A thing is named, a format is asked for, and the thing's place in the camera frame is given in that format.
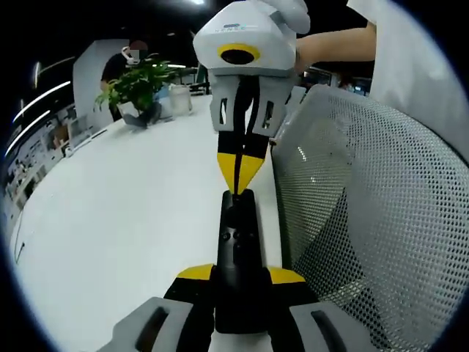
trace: white desk surface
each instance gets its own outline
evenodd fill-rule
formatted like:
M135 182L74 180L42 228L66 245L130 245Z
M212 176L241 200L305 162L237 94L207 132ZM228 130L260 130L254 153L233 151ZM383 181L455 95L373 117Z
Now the white desk surface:
M180 271L216 262L227 187L216 160L211 97L192 99L191 116L146 131L123 121L108 126L60 161L26 203L18 248L26 246L13 266L33 313L61 351L97 350L115 323L148 298L163 296ZM249 188L267 264L281 266L269 155ZM269 351L259 337L225 338L214 336L210 351Z

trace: ceiling light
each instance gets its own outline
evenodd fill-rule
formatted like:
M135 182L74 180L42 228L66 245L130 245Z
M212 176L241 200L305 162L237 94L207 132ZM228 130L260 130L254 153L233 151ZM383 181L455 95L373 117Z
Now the ceiling light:
M24 108L24 100L23 98L20 99L20 109Z
M41 71L41 63L36 62L34 65L34 89L37 88L37 81L39 80L39 73Z
M32 126L36 125L44 116L46 116L47 114L50 114L50 113L51 113L51 110L47 110L44 114L42 114L37 119L35 119L33 122L31 122L31 124L28 125L28 127L26 127L24 130L22 130L21 133L18 134L15 139L13 139L12 144L10 144L9 147L7 148L7 151L5 152L5 156L7 156L7 154L11 151L11 149L15 146L15 144L18 143L20 138L22 136L24 136L24 134L27 131L29 131L32 128Z
M64 82L62 84L59 84L57 87L54 87L50 90L48 90L47 92L41 94L39 97L35 98L31 103L29 103L28 105L26 105L24 108L22 108L20 110L20 112L18 112L15 116L15 118L13 119L13 122L16 121L17 118L19 118L19 116L21 116L22 114L25 113L26 110L28 110L31 106L33 106L35 103L37 103L39 100L47 97L49 94L51 94L52 92L55 92L56 90L62 88L62 87L65 87L67 85L69 85L70 83L72 83L72 81L68 81L68 82Z
M63 64L64 62L73 60L74 58L75 58L74 56L71 56L71 57L68 57L68 58L66 58L66 59L60 60L60 61L58 61L58 62L54 62L52 65L49 65L49 66L47 66L47 67L44 67L44 68L39 72L39 74L42 75L45 71L49 70L50 68L56 67L57 65Z

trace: white sleeve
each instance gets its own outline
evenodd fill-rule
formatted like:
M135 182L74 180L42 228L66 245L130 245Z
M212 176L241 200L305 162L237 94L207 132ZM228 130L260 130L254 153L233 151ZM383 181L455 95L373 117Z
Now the white sleeve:
M349 0L347 6L365 17L369 22L376 25L377 2L383 0Z

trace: robotic arm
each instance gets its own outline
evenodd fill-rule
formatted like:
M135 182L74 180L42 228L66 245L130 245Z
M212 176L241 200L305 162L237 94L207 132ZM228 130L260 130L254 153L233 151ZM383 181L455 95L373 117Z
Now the robotic arm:
M286 115L296 33L308 30L303 0L248 0L225 7L195 36L212 85L218 163L229 188L217 263L180 273L164 298L151 298L120 321L100 352L207 352L214 330L269 334L274 352L376 351L368 331L337 306L318 303L303 277L262 261L247 186Z
M269 137L286 115L285 103L297 80L296 33L308 30L303 0L236 1L194 38L213 91L218 163L234 195L242 194L261 167Z

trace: white wall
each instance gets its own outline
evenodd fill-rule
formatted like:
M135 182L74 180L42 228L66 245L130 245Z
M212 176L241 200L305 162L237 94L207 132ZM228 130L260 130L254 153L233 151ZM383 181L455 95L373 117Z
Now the white wall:
M65 117L68 116L67 115L68 114L67 110L69 108L71 108L72 106L73 106L73 104L70 104L69 106L66 106L65 108L63 108L62 110L60 110L56 113L56 116L59 118L60 122L62 122L64 124L66 123L64 120L65 120ZM39 140L41 140L41 138L43 138L44 135L48 131L51 131L52 129L54 129L56 127L56 120L55 119L50 119L50 123L52 124L52 126L46 127L45 125L43 125L40 129L38 129L36 132L34 132L28 139L22 139L21 140L21 143L19 144L18 155L15 158L15 160L18 159L19 161L24 161L25 158L26 158L26 155L29 155L30 158L32 157L32 152L30 150L31 146L33 144L37 143ZM45 148L45 141L43 141L43 144L44 144L44 153L46 153L47 150ZM45 157L43 155L43 153L35 152L34 154L36 156L35 156L33 162L42 163L43 162L42 158ZM13 172L13 169L15 168L15 160L13 160L13 162L8 166L8 172Z
M100 81L104 67L111 56L119 53L128 40L94 41L73 65L73 96L77 117L87 115L88 123L98 131L113 122L107 103L102 111L96 109L95 99L101 93Z

